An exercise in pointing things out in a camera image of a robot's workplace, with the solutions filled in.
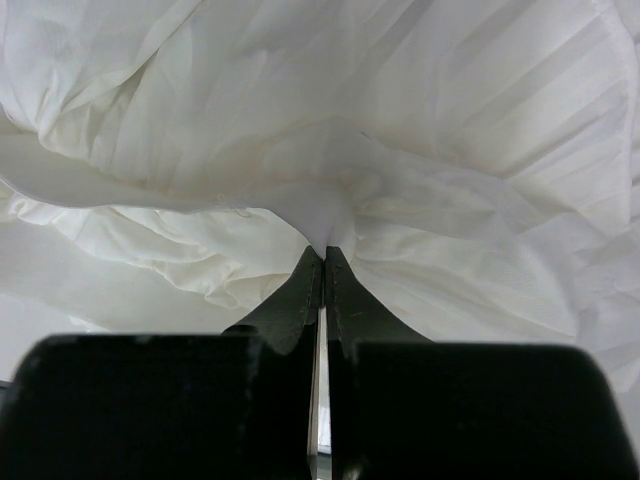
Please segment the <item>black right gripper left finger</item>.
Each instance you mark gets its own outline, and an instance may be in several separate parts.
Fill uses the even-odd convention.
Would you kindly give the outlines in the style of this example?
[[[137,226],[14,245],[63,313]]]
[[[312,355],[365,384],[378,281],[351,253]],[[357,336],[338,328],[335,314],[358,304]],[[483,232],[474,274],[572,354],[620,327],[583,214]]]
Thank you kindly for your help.
[[[313,477],[322,280],[323,260],[307,247],[285,283],[224,331],[247,342],[234,468],[240,479]]]

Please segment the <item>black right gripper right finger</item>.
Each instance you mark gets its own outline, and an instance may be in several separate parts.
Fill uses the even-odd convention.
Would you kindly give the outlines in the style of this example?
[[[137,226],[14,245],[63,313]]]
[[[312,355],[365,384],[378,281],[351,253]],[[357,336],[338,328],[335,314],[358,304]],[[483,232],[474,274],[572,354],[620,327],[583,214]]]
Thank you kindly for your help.
[[[332,477],[359,479],[365,460],[359,455],[352,347],[360,340],[426,342],[427,337],[394,315],[357,279],[343,251],[326,248],[324,300],[327,315]]]

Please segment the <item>white skirt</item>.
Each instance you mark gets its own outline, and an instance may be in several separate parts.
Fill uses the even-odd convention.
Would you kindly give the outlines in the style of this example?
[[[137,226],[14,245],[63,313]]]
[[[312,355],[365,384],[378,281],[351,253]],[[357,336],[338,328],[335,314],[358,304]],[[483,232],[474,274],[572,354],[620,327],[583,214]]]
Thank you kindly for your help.
[[[1,291],[219,330],[302,250],[639,387],[635,1],[5,1]]]

